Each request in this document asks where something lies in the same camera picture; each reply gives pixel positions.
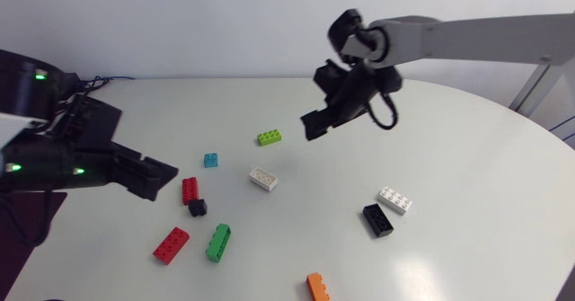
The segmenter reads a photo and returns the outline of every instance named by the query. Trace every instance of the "lime green lego brick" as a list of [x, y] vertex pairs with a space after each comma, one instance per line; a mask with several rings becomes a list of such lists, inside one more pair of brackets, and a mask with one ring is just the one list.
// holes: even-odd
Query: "lime green lego brick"
[[210, 261], [220, 262], [224, 251], [226, 250], [227, 240], [230, 239], [232, 230], [226, 224], [217, 225], [216, 232], [212, 236], [212, 241], [209, 242], [206, 255]]
[[272, 131], [268, 131], [258, 135], [258, 141], [260, 142], [261, 146], [277, 143], [280, 140], [281, 140], [281, 134], [277, 129], [273, 129]]

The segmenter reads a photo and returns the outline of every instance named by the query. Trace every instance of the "black cable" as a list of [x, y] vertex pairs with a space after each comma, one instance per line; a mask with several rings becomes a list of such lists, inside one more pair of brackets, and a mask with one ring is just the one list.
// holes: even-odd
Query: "black cable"
[[555, 127], [551, 128], [551, 129], [549, 129], [549, 131], [553, 131], [553, 130], [556, 130], [557, 128], [559, 128], [559, 127], [563, 126], [565, 123], [567, 123], [567, 122], [571, 121], [572, 119], [575, 119], [575, 116], [573, 116], [573, 117], [571, 117], [571, 118], [569, 118], [569, 119], [565, 120], [564, 122], [560, 123], [559, 125], [557, 125], [557, 126], [555, 126]]
[[397, 120], [399, 119], [399, 116], [397, 115], [397, 109], [395, 108], [394, 102], [392, 101], [392, 98], [389, 96], [389, 94], [381, 93], [381, 97], [384, 99], [384, 102], [387, 105], [387, 107], [389, 107], [389, 110], [392, 111], [391, 125], [389, 126], [384, 125], [377, 119], [375, 113], [373, 112], [373, 110], [371, 110], [371, 104], [369, 104], [369, 102], [365, 104], [365, 107], [367, 109], [367, 113], [369, 113], [369, 117], [371, 117], [371, 119], [375, 122], [375, 124], [377, 124], [377, 126], [379, 126], [382, 129], [389, 130], [395, 127], [395, 125], [397, 124]]
[[371, 49], [372, 51], [377, 49], [377, 41], [373, 36], [369, 34], [369, 31], [357, 27], [355, 30], [355, 35], [358, 38], [359, 42], [369, 47], [369, 49]]
[[569, 138], [571, 138], [571, 137], [573, 137], [573, 136], [575, 136], [575, 133], [572, 133], [572, 134], [568, 135], [567, 137], [565, 137], [564, 139], [562, 139], [562, 141], [565, 141], [565, 140], [567, 140], [567, 139], [569, 139]]
[[50, 230], [50, 210], [52, 209], [52, 190], [44, 192], [44, 214], [42, 216], [41, 228], [36, 237], [30, 238], [22, 225], [21, 219], [16, 215], [13, 203], [6, 197], [0, 197], [0, 210], [3, 210], [8, 217], [8, 225], [13, 229], [13, 232], [18, 236], [20, 242], [28, 247], [36, 247], [44, 243], [48, 232]]

